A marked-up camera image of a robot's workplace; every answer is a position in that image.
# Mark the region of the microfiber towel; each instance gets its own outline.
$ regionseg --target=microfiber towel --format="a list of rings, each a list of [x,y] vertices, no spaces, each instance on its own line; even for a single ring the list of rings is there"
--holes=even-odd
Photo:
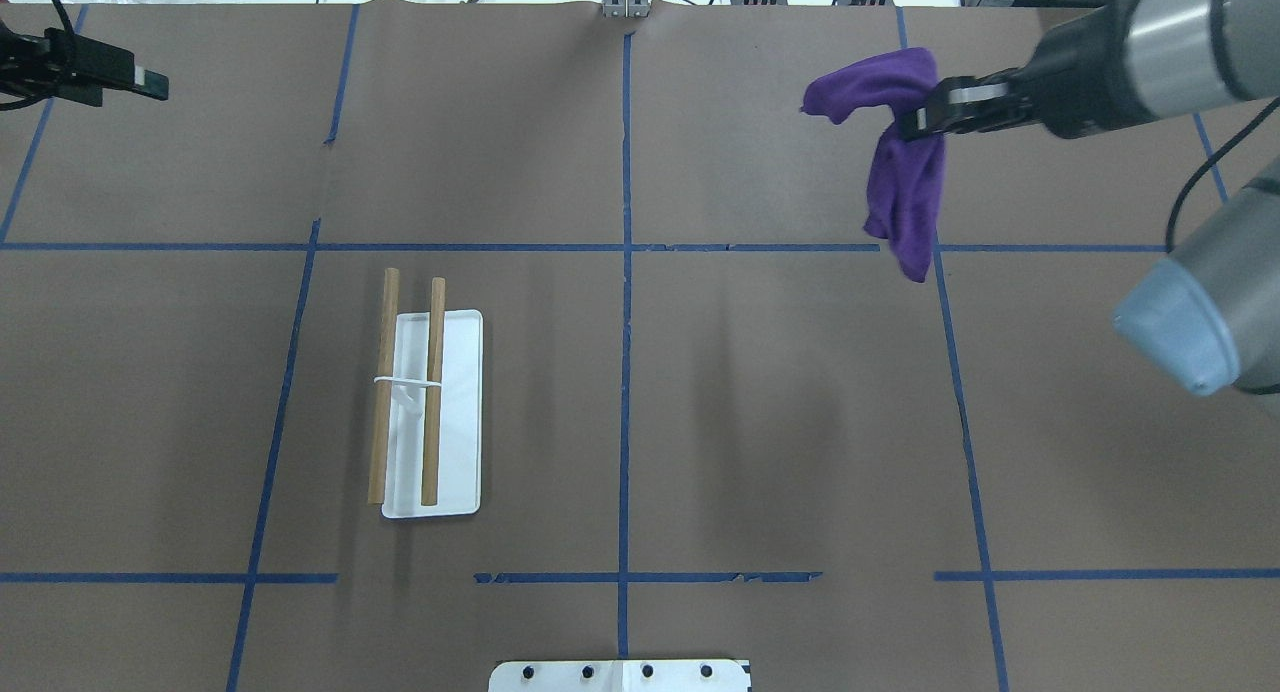
[[[888,105],[895,120],[924,107],[938,83],[938,67],[927,49],[904,49],[856,61],[819,77],[804,92],[800,113],[820,114],[840,124],[859,107]],[[946,145],[942,136],[904,141],[890,124],[876,146],[863,230],[888,242],[888,249],[911,281],[924,281],[933,260]]]

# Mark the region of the white tray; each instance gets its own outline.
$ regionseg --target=white tray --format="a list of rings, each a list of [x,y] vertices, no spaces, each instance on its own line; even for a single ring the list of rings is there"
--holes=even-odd
[[[396,318],[392,376],[426,379],[426,329],[430,313]],[[383,515],[474,514],[480,509],[480,400],[484,370],[484,317],[476,310],[444,313],[444,363],[440,374],[440,478],[438,504],[422,495],[422,414],[426,390],[396,385],[387,436],[387,495]]]
[[[749,669],[746,660],[502,663],[489,692],[750,692]]]

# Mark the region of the purple cloth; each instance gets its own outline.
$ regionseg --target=purple cloth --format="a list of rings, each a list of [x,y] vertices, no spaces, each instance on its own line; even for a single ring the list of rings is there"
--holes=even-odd
[[[923,107],[937,83],[929,50],[891,51],[819,77],[805,90],[800,113],[824,114],[840,124],[855,109],[887,104],[896,119]],[[888,240],[902,274],[914,281],[924,281],[933,260],[945,173],[942,136],[906,142],[891,124],[876,146],[867,183],[870,214],[863,230]]]

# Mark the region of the grid line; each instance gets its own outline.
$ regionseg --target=grid line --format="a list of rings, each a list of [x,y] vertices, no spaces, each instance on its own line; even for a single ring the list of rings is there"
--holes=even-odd
[[[899,41],[902,49],[908,49],[906,17],[902,8],[895,8],[897,13]],[[964,449],[965,468],[969,478],[969,504],[973,510],[973,530],[978,542],[978,560],[982,572],[991,572],[991,550],[987,546],[987,523],[982,514],[982,491],[978,484],[978,464],[973,454],[973,436],[969,431],[969,409],[965,404],[964,377],[960,375],[960,354],[956,349],[955,326],[951,320],[951,301],[947,297],[946,269],[942,263],[941,240],[934,237],[933,244],[933,279],[938,287],[938,304],[942,312],[942,329],[946,335],[947,362],[951,367],[951,385],[955,390],[956,412],[960,417],[960,434]],[[1000,692],[1009,692],[1009,669],[1005,664],[1005,642],[1000,629],[1000,608],[996,602],[996,583],[983,579],[983,596],[987,601],[987,627],[991,632],[991,647],[996,664],[996,684]]]
[[[244,573],[206,572],[0,572],[0,585],[246,585]],[[269,573],[257,585],[337,585],[337,573]]]
[[[338,141],[338,124],[342,122],[342,104],[347,98],[347,74],[351,72],[351,50],[356,45],[356,28],[360,23],[360,5],[351,5],[351,18],[347,22],[347,45],[342,51],[342,72],[338,73],[338,92],[333,96],[333,119],[329,122],[329,136],[324,145]]]
[[[936,582],[1093,582],[1105,579],[1280,579],[1280,568],[1020,569],[933,573]]]
[[[499,572],[476,573],[476,585],[718,585],[760,582],[764,585],[803,585],[822,577],[820,572]]]
[[[622,368],[618,443],[618,659],[630,654],[627,610],[631,564],[631,42],[622,37]]]
[[[257,586],[257,569],[262,559],[262,540],[266,536],[266,518],[271,510],[271,491],[275,487],[275,468],[280,459],[280,441],[284,436],[284,417],[289,405],[289,391],[293,388],[293,368],[298,358],[298,336],[302,331],[302,315],[307,310],[307,294],[311,290],[311,271],[315,267],[316,240],[320,237],[320,221],[311,224],[311,240],[307,242],[307,258],[302,265],[302,283],[298,287],[298,304],[293,310],[293,327],[289,333],[289,349],[284,358],[284,377],[280,382],[280,399],[275,408],[275,427],[271,431],[271,449],[266,455],[266,472],[262,475],[262,495],[257,505],[257,522],[253,524],[253,541],[250,547],[248,569],[246,572],[244,592],[241,597],[239,622],[236,625],[236,642],[232,646],[230,669],[227,673],[227,692],[234,692],[239,682],[241,660],[244,656],[244,641],[248,637],[248,620],[253,610],[253,590]]]

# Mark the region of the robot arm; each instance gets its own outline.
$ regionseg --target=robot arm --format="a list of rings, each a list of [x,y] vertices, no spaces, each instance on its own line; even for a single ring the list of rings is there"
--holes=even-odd
[[[1112,0],[1027,67],[942,81],[905,139],[1042,123],[1064,139],[1280,95],[1280,0]],[[1228,385],[1280,417],[1280,159],[1162,258],[1115,326],[1194,395]]]
[[[1112,0],[1044,35],[1027,67],[950,77],[905,139],[1034,122],[1064,139],[1280,95],[1280,0]]]

